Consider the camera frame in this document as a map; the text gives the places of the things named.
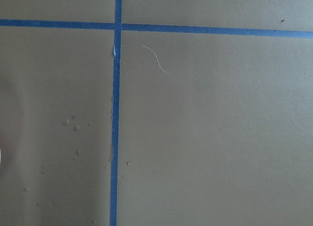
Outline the white thread on table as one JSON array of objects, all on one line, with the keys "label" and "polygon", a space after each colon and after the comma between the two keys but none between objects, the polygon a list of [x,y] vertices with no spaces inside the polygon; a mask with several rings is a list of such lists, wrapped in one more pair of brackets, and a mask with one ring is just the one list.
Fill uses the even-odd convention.
[{"label": "white thread on table", "polygon": [[157,65],[158,65],[158,67],[160,68],[160,70],[161,70],[162,72],[164,72],[164,73],[169,74],[169,72],[166,71],[166,70],[161,66],[157,54],[156,54],[150,47],[148,47],[148,46],[142,45],[142,47],[145,48],[145,49],[148,49],[148,50],[154,55],[154,57],[155,57],[155,59],[156,59],[156,61],[157,61]]}]

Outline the long blue tape strip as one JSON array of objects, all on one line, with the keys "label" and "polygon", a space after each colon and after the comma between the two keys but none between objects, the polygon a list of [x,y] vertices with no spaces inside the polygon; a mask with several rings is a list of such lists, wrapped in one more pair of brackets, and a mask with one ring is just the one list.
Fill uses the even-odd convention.
[{"label": "long blue tape strip", "polygon": [[121,31],[122,31],[122,0],[115,0],[113,78],[112,78],[112,142],[111,142],[112,157],[111,157],[111,185],[110,185],[110,226],[117,225]]}]

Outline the crossing blue tape strip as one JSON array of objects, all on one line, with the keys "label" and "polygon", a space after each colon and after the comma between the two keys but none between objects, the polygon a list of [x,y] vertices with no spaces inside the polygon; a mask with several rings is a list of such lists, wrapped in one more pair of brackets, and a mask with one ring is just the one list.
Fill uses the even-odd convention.
[{"label": "crossing blue tape strip", "polygon": [[133,23],[115,24],[115,23],[95,23],[95,22],[1,19],[0,25],[14,27],[70,28],[70,29],[95,29],[95,30],[114,30],[115,27],[119,27],[120,30],[122,31],[267,36],[267,37],[289,37],[289,38],[307,38],[307,39],[311,39],[313,37],[313,33],[311,31],[133,24]]}]

